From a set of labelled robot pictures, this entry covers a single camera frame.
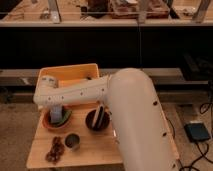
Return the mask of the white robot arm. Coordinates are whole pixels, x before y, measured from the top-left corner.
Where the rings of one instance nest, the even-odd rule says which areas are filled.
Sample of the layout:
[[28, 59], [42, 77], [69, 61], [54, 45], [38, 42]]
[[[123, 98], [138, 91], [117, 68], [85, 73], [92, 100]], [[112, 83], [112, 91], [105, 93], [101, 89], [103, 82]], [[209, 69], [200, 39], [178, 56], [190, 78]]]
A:
[[104, 103], [111, 112], [125, 171], [178, 171], [161, 103], [145, 72], [125, 68], [61, 88], [56, 82], [52, 76], [40, 77], [34, 102], [41, 106]]

